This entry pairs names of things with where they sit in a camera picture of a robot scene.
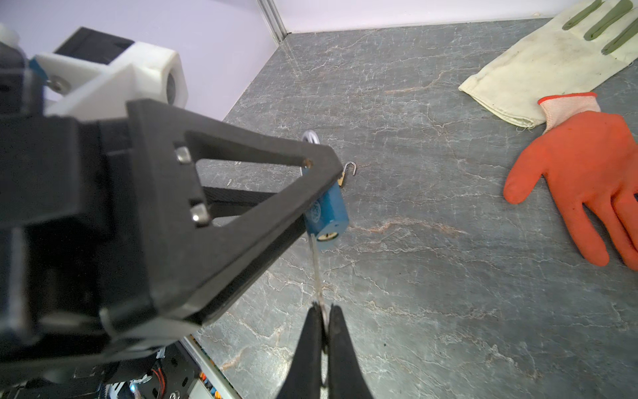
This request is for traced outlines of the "large blue padlock key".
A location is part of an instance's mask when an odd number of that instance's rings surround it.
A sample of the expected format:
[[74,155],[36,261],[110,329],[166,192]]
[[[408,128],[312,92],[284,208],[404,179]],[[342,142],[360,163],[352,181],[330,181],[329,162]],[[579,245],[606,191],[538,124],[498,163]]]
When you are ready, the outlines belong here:
[[311,253],[312,253],[312,267],[314,270],[314,289],[315,289],[316,303],[321,310],[322,326],[323,326],[324,332],[326,333],[327,327],[328,327],[329,315],[326,308],[326,302],[323,297],[322,273],[320,270],[319,251],[317,248],[317,238],[315,234],[309,235],[309,244],[310,244]]

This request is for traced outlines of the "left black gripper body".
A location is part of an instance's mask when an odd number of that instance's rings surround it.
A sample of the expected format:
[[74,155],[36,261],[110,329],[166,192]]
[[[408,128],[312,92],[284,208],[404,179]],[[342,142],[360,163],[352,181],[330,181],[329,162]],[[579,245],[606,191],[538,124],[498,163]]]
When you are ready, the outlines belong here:
[[150,118],[81,122],[1,119],[1,371],[43,374],[147,357],[126,330],[138,307],[102,322],[121,287],[101,283],[140,267],[149,244]]

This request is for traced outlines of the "large blue padlock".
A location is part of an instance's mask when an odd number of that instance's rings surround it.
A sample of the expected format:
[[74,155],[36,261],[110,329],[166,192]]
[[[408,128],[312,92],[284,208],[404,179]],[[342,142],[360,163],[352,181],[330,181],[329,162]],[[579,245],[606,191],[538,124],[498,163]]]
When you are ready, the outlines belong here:
[[353,167],[352,175],[356,174],[357,165],[348,162],[342,168],[337,182],[304,214],[307,233],[315,238],[318,250],[332,249],[349,226],[347,208],[342,196],[342,186],[349,166]]

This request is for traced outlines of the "brass padlock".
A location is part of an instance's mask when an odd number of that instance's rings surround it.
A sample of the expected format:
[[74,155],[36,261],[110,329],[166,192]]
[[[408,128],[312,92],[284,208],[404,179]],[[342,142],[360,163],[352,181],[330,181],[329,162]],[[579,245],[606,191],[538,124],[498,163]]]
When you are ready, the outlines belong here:
[[340,188],[343,188],[346,184],[346,180],[348,176],[355,176],[357,174],[357,164],[353,161],[348,161],[345,166],[343,166],[342,174],[339,177],[337,184]]

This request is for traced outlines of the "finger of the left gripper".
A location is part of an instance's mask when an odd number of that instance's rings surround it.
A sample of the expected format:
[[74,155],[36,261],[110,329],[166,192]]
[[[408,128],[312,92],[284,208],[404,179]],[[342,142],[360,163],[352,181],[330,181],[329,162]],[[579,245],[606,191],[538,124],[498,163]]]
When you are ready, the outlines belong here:
[[[304,230],[337,180],[329,146],[264,136],[157,101],[100,123],[113,236],[100,247],[100,317],[115,339],[179,338],[213,319]],[[277,193],[201,184],[198,161],[305,170]]]

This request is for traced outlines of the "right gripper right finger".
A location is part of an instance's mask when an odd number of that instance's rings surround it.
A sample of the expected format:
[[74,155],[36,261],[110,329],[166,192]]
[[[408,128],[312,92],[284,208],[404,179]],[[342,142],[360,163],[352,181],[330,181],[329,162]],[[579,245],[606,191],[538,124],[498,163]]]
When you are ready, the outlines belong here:
[[327,339],[328,396],[372,399],[372,393],[357,360],[344,314],[339,306],[331,308]]

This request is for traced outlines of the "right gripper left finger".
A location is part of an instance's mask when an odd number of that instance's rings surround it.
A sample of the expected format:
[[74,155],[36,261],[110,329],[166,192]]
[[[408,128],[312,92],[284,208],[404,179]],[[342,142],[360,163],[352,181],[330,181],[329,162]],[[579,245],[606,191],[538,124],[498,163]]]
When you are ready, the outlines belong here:
[[322,308],[313,304],[307,312],[290,370],[277,398],[321,397],[323,337]]

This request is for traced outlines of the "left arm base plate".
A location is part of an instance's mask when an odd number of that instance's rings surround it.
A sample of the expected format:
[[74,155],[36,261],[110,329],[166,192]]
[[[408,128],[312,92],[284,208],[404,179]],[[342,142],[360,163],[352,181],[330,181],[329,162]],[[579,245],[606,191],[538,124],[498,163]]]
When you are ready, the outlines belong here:
[[197,365],[178,342],[149,357],[118,363],[101,398],[189,398],[198,378]]

